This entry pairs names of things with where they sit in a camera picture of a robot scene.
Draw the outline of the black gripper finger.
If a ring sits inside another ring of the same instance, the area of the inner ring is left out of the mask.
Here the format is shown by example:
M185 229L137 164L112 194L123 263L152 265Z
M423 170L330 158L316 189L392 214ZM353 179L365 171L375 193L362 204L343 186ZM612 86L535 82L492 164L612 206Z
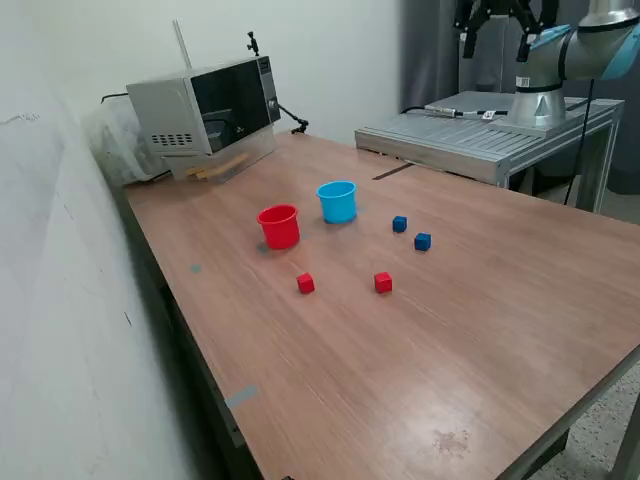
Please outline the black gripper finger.
M489 0L459 0L456 2L453 26L460 32L464 59L473 57L478 32L490 20L491 11L492 5Z
M529 0L513 0L509 14L521 25L523 34L517 53L517 62L526 62L535 38L547 28L555 25L558 14L558 0L543 0L540 15L535 17Z

